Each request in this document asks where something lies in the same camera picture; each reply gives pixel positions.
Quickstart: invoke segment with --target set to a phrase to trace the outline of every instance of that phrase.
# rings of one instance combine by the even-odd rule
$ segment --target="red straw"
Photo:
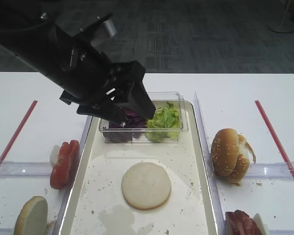
[[[28,111],[26,112],[26,114],[25,114],[23,120],[21,121],[20,125],[18,126],[18,128],[14,132],[14,134],[13,134],[12,138],[10,139],[8,145],[6,146],[6,148],[4,149],[3,153],[1,154],[1,156],[0,156],[0,166],[1,166],[2,161],[4,161],[4,159],[6,158],[6,155],[10,151],[13,143],[15,142],[16,138],[18,137],[18,135],[21,132],[22,128],[24,127],[25,123],[27,122],[29,116],[33,112],[36,104],[37,104],[37,100],[34,100],[32,102],[32,104],[31,104],[31,106],[29,107]]]
[[[260,101],[259,100],[256,100],[255,103],[256,103],[257,108],[259,109],[259,112],[260,112],[261,116],[263,117],[263,119],[264,119],[267,127],[269,128],[269,131],[270,131],[270,133],[271,133],[271,135],[272,135],[272,137],[274,139],[274,142],[275,142],[276,146],[278,147],[278,149],[279,149],[279,151],[280,151],[280,153],[281,153],[284,161],[286,163],[291,162],[290,159],[289,159],[289,157],[288,157],[288,155],[286,154],[286,152],[285,152],[285,150],[284,150],[284,148],[283,148],[283,146],[282,146],[282,144],[281,144],[281,142],[280,142],[280,140],[279,140],[276,132],[274,131],[274,128],[271,125],[271,123],[269,121],[269,118],[268,118],[268,116],[265,113],[264,108],[261,106]]]

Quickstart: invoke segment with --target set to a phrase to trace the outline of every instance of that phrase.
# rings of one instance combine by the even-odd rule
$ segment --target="plastic container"
[[[168,107],[167,102],[173,103],[179,111],[179,128],[109,128],[109,121],[101,119],[99,122],[99,131],[102,134],[104,142],[152,142],[148,135],[164,136],[157,142],[177,142],[182,131],[188,130],[184,99],[177,92],[155,92],[148,93],[150,99],[156,108]]]

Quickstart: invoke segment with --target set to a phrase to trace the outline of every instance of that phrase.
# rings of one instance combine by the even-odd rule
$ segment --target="tomato slice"
[[[63,142],[59,151],[57,164],[50,175],[50,186],[54,189],[63,189],[73,178],[75,160],[79,152],[79,143],[71,140]]]

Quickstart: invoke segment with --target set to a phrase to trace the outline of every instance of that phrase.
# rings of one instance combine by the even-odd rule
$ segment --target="robotic arm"
[[[146,69],[137,61],[112,63],[91,40],[100,40],[99,19],[74,37],[55,24],[34,0],[0,0],[0,45],[64,89],[60,100],[79,104],[78,114],[126,122],[124,108],[153,118],[144,86]]]

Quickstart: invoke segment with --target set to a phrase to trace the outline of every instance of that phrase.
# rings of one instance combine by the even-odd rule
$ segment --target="white table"
[[[247,137],[258,162],[283,162],[254,103],[260,100],[286,152],[294,161],[294,74],[146,74],[144,85],[148,92],[177,91],[188,101],[193,101],[196,92],[210,142],[218,130],[232,127]],[[76,105],[68,106],[60,101],[61,93],[60,87],[38,73],[0,72],[0,155],[34,99],[38,104],[6,160],[48,161],[55,144],[80,139],[86,117],[75,113]],[[40,186],[42,191],[48,185],[44,184]],[[294,183],[290,184],[289,193],[294,195]],[[28,187],[21,194],[29,196],[14,196],[20,199],[9,204],[13,209],[2,210],[2,215],[19,211],[19,205],[39,189],[31,191]],[[283,210],[283,206],[269,207],[277,213]],[[0,227],[7,227],[15,218],[1,220]],[[266,222],[275,224],[277,220],[272,218]],[[294,227],[294,220],[286,218],[284,223]]]

